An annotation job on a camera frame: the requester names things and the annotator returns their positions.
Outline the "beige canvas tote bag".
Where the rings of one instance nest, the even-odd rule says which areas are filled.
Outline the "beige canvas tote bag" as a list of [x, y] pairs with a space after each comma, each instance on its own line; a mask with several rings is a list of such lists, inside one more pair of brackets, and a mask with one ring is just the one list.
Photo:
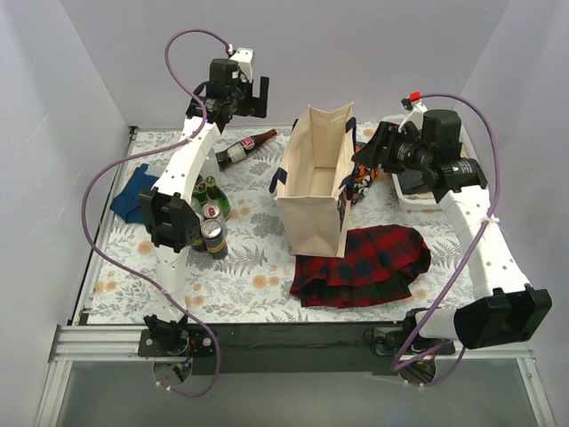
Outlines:
[[356, 129], [351, 103], [331, 112], [307, 107], [293, 124], [269, 191], [294, 254], [345, 254]]

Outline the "green Perrier bottle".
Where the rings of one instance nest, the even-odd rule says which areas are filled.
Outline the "green Perrier bottle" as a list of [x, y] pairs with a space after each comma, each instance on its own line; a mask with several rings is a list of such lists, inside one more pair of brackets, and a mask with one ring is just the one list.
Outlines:
[[196, 179], [195, 186], [192, 191], [191, 206], [197, 212], [201, 213], [203, 206], [208, 202], [207, 185], [201, 174]]
[[231, 214], [231, 206], [227, 195], [218, 186], [217, 181], [213, 176], [207, 176], [205, 178], [205, 184], [208, 199], [220, 207], [224, 219], [227, 220]]

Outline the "silver top can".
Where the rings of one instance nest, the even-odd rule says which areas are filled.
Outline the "silver top can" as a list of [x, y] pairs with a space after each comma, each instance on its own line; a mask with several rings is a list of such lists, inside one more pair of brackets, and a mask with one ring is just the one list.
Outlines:
[[214, 220], [207, 219], [201, 225], [201, 235], [206, 249], [215, 260], [224, 259], [228, 255], [228, 247], [222, 225]]
[[204, 252], [207, 250], [205, 242], [202, 238], [197, 238], [193, 244], [192, 244], [192, 249], [197, 251], [197, 252]]

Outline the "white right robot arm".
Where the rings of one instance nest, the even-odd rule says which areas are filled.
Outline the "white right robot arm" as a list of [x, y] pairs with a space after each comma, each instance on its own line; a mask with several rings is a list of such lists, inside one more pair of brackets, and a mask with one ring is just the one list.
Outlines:
[[387, 173], [421, 173], [451, 223], [468, 264], [474, 300], [460, 308], [419, 310], [403, 322], [403, 345], [426, 351], [435, 340], [479, 348], [526, 342], [552, 307], [518, 267], [494, 214], [488, 181], [472, 157], [461, 154], [461, 118], [448, 109], [409, 113], [379, 122], [354, 160]]

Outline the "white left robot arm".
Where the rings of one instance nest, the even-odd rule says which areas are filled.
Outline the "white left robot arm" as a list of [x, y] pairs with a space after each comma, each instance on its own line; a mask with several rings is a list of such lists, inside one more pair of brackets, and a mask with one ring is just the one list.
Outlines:
[[178, 356], [187, 351], [188, 320], [179, 307], [190, 246], [199, 236], [200, 221], [191, 208], [198, 176], [204, 166], [216, 167], [213, 145], [234, 116], [267, 115], [267, 77], [254, 96], [253, 51], [239, 48], [227, 59], [212, 60], [209, 77], [195, 90], [186, 111], [176, 149], [151, 189], [140, 193], [144, 224], [156, 247], [156, 281], [160, 285], [155, 308], [144, 318], [152, 342]]

